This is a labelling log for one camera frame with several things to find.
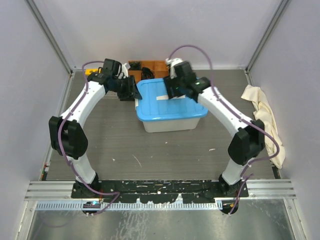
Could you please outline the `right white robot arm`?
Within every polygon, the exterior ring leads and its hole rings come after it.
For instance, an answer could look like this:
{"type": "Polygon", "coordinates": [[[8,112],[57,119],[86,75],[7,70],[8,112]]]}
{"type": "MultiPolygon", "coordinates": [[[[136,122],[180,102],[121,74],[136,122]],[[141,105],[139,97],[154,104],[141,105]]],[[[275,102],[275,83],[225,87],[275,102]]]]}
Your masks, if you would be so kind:
{"type": "Polygon", "coordinates": [[[164,84],[169,99],[185,96],[205,107],[230,133],[230,160],[218,178],[220,193],[231,197],[241,184],[245,167],[265,148],[264,123],[252,120],[228,102],[207,77],[198,78],[188,61],[166,59],[169,75],[164,84]]]}

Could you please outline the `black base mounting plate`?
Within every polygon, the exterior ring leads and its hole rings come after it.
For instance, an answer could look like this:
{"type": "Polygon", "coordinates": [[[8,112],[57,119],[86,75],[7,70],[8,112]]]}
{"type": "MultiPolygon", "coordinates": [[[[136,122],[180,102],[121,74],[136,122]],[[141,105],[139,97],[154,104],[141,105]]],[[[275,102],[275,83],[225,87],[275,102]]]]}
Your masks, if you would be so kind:
{"type": "Polygon", "coordinates": [[[98,191],[119,192],[117,203],[174,203],[182,198],[184,204],[215,203],[218,198],[248,197],[247,185],[241,182],[226,186],[216,180],[99,180],[98,191]]]}

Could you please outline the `rolled tie orange pattern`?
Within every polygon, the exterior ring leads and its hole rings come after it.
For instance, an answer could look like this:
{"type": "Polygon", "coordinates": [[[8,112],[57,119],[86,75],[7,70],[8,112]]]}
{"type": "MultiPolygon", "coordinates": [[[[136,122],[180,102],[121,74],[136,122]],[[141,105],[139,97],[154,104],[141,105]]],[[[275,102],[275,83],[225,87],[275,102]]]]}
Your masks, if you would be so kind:
{"type": "Polygon", "coordinates": [[[154,72],[148,67],[141,68],[141,80],[149,80],[154,79],[155,75],[154,72]]]}

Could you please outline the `wooden compartment tray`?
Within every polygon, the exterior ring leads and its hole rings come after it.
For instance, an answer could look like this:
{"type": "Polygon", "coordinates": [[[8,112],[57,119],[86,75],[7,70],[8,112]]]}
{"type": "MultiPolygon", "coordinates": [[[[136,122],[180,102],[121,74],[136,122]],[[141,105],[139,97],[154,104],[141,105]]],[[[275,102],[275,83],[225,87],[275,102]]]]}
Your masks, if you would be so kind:
{"type": "MultiPolygon", "coordinates": [[[[169,75],[169,70],[164,60],[131,60],[131,61],[140,61],[141,68],[146,67],[151,69],[154,73],[154,79],[162,79],[169,75]]],[[[135,77],[136,83],[141,81],[141,70],[128,70],[129,75],[130,76],[133,75],[135,77]]]]}

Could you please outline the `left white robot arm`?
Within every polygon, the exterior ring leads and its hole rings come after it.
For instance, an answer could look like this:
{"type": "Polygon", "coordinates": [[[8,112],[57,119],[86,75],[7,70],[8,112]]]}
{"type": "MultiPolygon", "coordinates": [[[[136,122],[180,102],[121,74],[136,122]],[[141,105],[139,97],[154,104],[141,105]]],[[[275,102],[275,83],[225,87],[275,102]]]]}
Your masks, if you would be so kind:
{"type": "Polygon", "coordinates": [[[83,129],[87,118],[108,92],[116,93],[121,101],[142,99],[128,63],[109,58],[101,63],[98,70],[83,75],[84,86],[70,107],[48,122],[51,147],[64,157],[75,174],[76,186],[88,198],[97,197],[101,185],[87,155],[89,142],[83,129]]]}

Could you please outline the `rolled tie top left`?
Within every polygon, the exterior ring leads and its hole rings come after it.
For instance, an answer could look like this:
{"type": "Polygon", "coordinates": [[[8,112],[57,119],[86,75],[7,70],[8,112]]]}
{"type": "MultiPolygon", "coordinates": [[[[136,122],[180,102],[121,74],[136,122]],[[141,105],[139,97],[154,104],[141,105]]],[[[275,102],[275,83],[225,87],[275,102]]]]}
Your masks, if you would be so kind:
{"type": "Polygon", "coordinates": [[[130,71],[140,71],[142,68],[142,64],[140,61],[130,61],[129,66],[130,71]]]}

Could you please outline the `clear glass stirring rod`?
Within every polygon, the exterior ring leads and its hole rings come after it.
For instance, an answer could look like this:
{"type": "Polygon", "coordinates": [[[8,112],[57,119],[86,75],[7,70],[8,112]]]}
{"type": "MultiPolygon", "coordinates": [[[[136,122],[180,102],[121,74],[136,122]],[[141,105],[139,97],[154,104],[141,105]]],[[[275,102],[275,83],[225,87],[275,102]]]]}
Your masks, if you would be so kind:
{"type": "Polygon", "coordinates": [[[138,160],[138,158],[137,158],[134,154],[133,154],[132,156],[133,156],[133,157],[134,157],[134,159],[138,162],[138,164],[139,164],[140,168],[142,168],[142,165],[141,165],[140,161],[138,160]]]}

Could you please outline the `yellow test tube rack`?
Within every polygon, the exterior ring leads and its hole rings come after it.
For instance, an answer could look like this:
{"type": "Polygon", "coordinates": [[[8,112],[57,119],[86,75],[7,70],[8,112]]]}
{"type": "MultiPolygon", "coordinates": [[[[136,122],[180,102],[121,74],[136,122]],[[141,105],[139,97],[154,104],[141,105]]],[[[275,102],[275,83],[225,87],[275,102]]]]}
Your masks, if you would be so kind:
{"type": "Polygon", "coordinates": [[[89,76],[92,73],[99,73],[100,70],[98,68],[90,68],[85,70],[85,75],[89,76]]]}

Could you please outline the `blue plastic lid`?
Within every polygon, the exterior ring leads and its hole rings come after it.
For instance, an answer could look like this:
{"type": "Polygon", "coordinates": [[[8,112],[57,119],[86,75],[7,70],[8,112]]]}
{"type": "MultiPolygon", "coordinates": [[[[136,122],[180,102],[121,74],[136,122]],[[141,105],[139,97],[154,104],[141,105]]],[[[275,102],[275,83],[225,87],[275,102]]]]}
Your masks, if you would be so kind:
{"type": "Polygon", "coordinates": [[[208,113],[205,107],[188,97],[169,99],[162,78],[141,80],[137,88],[142,99],[136,101],[135,110],[142,122],[203,118],[208,113]]]}

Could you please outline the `white plastic tub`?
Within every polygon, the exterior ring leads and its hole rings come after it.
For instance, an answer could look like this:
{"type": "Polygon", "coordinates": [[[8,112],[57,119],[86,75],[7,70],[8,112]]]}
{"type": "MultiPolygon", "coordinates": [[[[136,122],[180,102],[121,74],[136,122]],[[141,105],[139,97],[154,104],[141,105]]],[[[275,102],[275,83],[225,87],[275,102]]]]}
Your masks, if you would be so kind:
{"type": "Polygon", "coordinates": [[[159,133],[193,130],[197,127],[201,118],[141,122],[143,123],[146,132],[159,133]]]}

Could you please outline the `cream cloth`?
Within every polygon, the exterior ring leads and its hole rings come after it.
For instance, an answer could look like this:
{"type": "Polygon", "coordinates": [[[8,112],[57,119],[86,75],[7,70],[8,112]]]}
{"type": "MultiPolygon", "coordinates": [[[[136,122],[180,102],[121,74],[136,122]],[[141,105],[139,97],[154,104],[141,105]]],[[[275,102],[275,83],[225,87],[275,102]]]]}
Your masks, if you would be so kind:
{"type": "Polygon", "coordinates": [[[272,136],[279,145],[279,153],[277,156],[271,159],[271,162],[278,169],[282,169],[283,163],[286,158],[286,150],[278,135],[276,120],[265,93],[261,90],[260,87],[248,84],[244,89],[241,98],[252,103],[255,109],[255,111],[253,112],[254,118],[256,120],[262,120],[265,126],[264,131],[272,136]]]}

